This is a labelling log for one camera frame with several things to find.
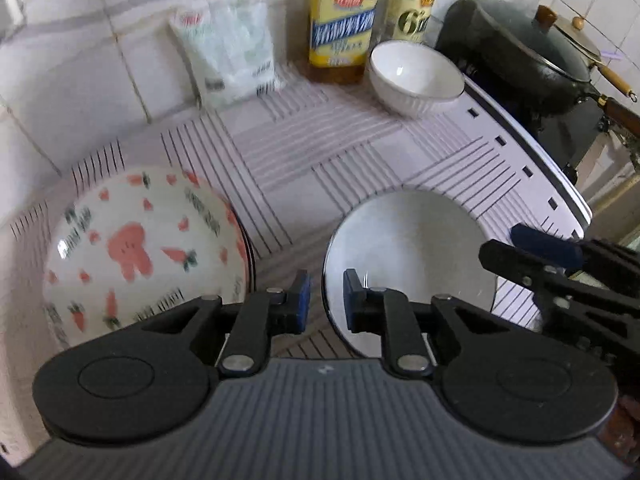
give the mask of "pan lid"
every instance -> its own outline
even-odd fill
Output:
[[[577,82],[590,80],[587,65],[574,44],[553,27],[557,14],[541,6],[531,19],[504,0],[477,0],[478,9],[492,25],[538,62]]]
[[[570,21],[564,16],[558,16],[558,20],[554,25],[587,56],[600,60],[600,49],[582,31],[582,27],[584,27],[583,18],[576,16]]]

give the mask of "frying pan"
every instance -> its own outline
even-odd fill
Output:
[[[466,42],[543,114],[563,114],[592,98],[613,121],[640,137],[640,116],[591,84],[580,52],[554,27],[557,18],[545,6],[538,8],[532,20],[504,0],[476,0]]]

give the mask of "pot lid knob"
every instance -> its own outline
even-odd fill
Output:
[[[551,8],[544,5],[538,6],[538,12],[536,12],[535,20],[540,24],[540,28],[542,30],[549,30],[553,27],[557,19],[558,14]]]
[[[571,24],[574,26],[576,30],[584,29],[584,18],[582,16],[576,16],[571,20]]]

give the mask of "yellow label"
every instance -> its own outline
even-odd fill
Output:
[[[434,0],[389,0],[386,22],[393,24],[394,40],[422,40]]]
[[[314,66],[363,64],[377,0],[311,0],[309,61]]]

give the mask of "metal screw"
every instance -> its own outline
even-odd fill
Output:
[[[248,355],[230,355],[222,365],[230,372],[245,372],[254,365],[254,360]]]
[[[398,358],[398,366],[407,372],[423,372],[431,363],[423,355],[407,354]]]
[[[558,296],[556,296],[554,298],[554,305],[559,306],[560,308],[569,308],[569,302],[565,299],[565,298],[560,298]]]

